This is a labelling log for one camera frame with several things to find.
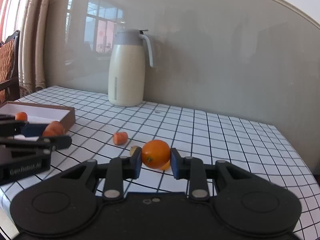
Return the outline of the brown box white interior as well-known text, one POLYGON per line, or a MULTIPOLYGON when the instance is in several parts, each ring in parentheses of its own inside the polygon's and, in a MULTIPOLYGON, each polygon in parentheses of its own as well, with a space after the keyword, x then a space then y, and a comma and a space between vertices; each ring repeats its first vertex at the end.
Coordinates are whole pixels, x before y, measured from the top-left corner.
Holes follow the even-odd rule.
POLYGON ((7 101, 1 104, 1 114, 15 116, 20 112, 27 114, 31 124, 49 124, 52 121, 59 121, 66 132, 75 124, 75 109, 73 107, 16 101, 7 101))

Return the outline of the carrot top piece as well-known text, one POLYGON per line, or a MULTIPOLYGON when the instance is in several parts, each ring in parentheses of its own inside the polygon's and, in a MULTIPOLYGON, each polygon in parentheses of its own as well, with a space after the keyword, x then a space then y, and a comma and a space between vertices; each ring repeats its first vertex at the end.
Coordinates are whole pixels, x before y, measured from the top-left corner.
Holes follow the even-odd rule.
POLYGON ((55 137, 65 135, 65 128, 59 121, 51 122, 42 133, 43 137, 55 137))

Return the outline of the yellow orange citrus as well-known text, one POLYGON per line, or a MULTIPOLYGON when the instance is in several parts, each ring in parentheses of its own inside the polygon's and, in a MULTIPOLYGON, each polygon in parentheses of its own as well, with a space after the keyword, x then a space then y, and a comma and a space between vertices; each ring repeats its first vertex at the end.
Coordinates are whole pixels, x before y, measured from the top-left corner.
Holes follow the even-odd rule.
POLYGON ((163 165, 162 167, 160 167, 159 169, 162 171, 166 171, 170 168, 170 161, 168 161, 165 165, 163 165))

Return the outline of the large orange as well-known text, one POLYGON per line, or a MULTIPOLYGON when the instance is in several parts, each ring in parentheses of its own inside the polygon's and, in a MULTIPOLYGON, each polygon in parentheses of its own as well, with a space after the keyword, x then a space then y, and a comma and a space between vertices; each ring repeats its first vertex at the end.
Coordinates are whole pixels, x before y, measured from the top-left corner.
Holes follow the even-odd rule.
POLYGON ((152 140, 142 147, 142 162, 145 166, 158 169, 170 160, 170 147, 163 140, 152 140))

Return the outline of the small orange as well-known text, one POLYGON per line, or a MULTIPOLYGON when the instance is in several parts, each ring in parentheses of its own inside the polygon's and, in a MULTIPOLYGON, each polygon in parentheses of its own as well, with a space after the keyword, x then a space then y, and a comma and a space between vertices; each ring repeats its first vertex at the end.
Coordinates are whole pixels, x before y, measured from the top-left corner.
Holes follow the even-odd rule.
POLYGON ((15 115, 15 120, 16 121, 28 121, 28 115, 25 112, 18 112, 15 115))

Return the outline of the beige lace curtain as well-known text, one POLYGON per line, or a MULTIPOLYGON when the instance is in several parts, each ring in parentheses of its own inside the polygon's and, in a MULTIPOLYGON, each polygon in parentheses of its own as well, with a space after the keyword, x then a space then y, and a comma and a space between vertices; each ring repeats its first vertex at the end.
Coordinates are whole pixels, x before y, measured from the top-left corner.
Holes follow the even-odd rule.
POLYGON ((44 40, 49 0, 1 0, 1 99, 15 100, 46 87, 44 40))

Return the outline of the cream thermos jug grey lid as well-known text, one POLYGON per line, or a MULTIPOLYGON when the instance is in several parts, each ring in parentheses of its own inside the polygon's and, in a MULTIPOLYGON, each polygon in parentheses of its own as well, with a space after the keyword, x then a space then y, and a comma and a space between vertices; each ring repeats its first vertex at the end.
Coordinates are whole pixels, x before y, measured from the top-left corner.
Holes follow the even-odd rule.
POLYGON ((120 107, 140 104, 144 96, 146 59, 153 67, 153 45, 145 30, 116 34, 108 72, 108 99, 120 107))

